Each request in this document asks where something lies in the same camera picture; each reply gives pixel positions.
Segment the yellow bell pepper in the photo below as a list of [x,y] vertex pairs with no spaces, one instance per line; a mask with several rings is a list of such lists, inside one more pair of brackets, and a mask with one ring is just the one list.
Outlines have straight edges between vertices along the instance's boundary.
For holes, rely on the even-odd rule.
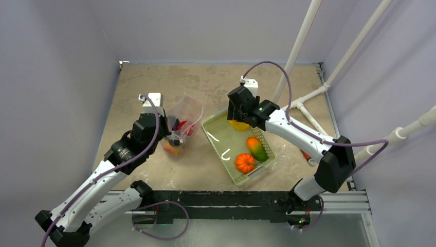
[[245,131],[247,129],[250,128],[250,125],[244,123],[244,122],[239,122],[236,120],[230,120],[229,123],[231,124],[232,127],[234,127],[237,131]]

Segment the dark purple plum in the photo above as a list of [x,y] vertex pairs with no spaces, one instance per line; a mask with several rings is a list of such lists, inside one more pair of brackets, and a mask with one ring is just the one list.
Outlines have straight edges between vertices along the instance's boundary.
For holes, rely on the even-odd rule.
[[183,144],[183,140],[179,136],[174,134],[168,136],[168,142],[172,147],[178,147]]

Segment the purple eggplant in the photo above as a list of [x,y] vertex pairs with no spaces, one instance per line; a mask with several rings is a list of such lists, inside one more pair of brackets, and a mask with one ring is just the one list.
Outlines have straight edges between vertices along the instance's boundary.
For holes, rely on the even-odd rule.
[[168,129],[170,131],[178,131],[179,125],[180,125],[180,120],[174,115],[169,115],[167,117],[167,124],[168,124]]

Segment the peach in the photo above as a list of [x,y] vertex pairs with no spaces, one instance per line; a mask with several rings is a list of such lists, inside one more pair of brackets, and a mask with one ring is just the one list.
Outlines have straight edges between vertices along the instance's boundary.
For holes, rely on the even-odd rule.
[[169,156],[177,156],[180,154],[181,148],[172,146],[167,140],[163,142],[162,148]]

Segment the green plastic basket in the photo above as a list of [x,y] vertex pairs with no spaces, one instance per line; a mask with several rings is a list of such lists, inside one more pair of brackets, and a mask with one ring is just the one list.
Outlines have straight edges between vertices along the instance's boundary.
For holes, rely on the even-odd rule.
[[[258,128],[252,127],[248,127],[248,129],[244,131],[237,130],[227,120],[226,109],[205,118],[201,122],[201,128],[232,181],[237,186],[245,184],[262,173],[266,168],[272,165],[276,159],[275,154],[264,136],[264,132]],[[253,171],[242,173],[237,170],[235,162],[238,155],[250,153],[246,145],[246,141],[250,137],[259,139],[266,151],[268,159],[265,161],[256,160]]]

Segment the red tomato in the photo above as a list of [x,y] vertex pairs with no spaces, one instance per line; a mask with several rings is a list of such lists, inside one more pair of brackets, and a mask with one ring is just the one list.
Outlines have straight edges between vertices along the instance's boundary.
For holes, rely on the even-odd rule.
[[195,132],[195,124],[188,120],[181,121],[178,132],[183,136],[192,136]]

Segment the clear pink zip bag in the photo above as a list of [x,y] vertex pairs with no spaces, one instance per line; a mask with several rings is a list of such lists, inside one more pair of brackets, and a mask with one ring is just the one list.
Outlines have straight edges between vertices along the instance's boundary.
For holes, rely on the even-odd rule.
[[179,102],[167,111],[170,135],[161,142],[164,152],[173,158],[181,156],[193,140],[204,107],[200,101],[184,93]]

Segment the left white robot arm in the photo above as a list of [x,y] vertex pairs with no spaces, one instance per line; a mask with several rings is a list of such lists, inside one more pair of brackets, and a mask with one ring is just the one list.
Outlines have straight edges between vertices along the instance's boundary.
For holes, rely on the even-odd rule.
[[134,181],[115,199],[101,199],[120,181],[142,165],[170,131],[165,113],[142,113],[120,140],[104,154],[95,171],[63,203],[42,210],[35,220],[44,230],[41,246],[51,239],[55,246],[85,246],[102,226],[139,208],[148,210],[154,203],[154,191],[144,181]]

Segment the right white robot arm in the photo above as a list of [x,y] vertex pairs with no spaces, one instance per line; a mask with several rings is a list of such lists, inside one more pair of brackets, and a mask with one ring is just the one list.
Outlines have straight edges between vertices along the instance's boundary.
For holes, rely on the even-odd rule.
[[288,196],[294,209],[302,209],[313,196],[325,191],[337,192],[356,163],[348,138],[334,138],[315,131],[292,119],[289,114],[270,100],[260,100],[245,86],[228,93],[229,120],[244,122],[283,138],[306,152],[318,164],[315,174],[299,182]]

